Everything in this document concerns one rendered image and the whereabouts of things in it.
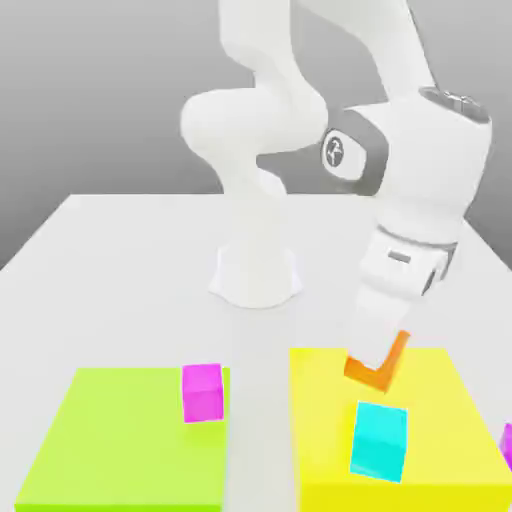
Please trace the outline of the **small orange cube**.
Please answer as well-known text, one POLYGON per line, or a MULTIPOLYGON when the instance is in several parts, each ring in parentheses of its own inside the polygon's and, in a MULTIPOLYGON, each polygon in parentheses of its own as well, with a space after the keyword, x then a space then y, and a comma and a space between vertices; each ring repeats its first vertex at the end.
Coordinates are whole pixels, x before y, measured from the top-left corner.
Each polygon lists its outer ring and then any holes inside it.
POLYGON ((344 376, 365 384, 373 389, 386 393, 400 367, 404 348, 410 338, 410 333, 401 330, 385 361, 376 370, 364 366, 360 361, 348 356, 344 366, 344 376))

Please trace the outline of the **small magenta cube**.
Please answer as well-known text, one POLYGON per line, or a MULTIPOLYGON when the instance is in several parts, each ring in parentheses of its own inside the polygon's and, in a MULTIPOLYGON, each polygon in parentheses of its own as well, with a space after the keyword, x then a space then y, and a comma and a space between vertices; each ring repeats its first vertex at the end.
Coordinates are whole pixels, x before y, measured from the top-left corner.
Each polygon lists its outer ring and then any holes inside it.
POLYGON ((224 387, 219 363, 182 367, 182 406, 185 423, 224 419, 224 387))
POLYGON ((499 449, 512 471, 512 423, 506 423, 500 438, 499 449))

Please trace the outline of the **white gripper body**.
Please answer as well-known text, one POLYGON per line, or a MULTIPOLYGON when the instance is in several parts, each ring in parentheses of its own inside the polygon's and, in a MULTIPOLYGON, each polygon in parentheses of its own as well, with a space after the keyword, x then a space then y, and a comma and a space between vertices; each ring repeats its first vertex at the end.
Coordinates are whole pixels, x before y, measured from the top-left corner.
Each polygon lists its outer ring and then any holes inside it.
POLYGON ((413 302, 441 280, 441 249, 375 229, 360 264, 358 303, 413 302))

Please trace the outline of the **small cyan cube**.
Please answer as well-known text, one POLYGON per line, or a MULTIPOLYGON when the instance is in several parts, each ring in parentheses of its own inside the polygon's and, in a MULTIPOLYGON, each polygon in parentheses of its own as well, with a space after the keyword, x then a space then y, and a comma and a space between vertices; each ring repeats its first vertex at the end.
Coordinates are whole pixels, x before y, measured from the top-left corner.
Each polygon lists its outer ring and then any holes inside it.
POLYGON ((350 472, 400 483, 408 449, 408 411, 359 401, 350 472))

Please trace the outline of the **large lime green box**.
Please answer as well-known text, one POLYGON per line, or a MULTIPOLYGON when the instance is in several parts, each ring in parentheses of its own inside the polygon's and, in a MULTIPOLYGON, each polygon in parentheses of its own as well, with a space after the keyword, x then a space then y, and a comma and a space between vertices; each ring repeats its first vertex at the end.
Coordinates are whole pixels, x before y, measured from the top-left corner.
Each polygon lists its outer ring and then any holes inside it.
POLYGON ((183 419, 178 368, 79 368, 15 512, 224 512, 226 420, 183 419))

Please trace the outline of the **large yellow box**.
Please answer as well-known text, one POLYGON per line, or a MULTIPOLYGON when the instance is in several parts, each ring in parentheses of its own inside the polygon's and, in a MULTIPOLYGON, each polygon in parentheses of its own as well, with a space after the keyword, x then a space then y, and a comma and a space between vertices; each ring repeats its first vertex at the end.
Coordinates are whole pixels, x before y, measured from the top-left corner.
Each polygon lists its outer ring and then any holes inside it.
POLYGON ((297 512, 508 512, 512 471, 445 350, 405 349, 385 393, 345 377, 346 358, 290 351, 297 512), (399 483, 349 470, 361 402, 408 412, 399 483))

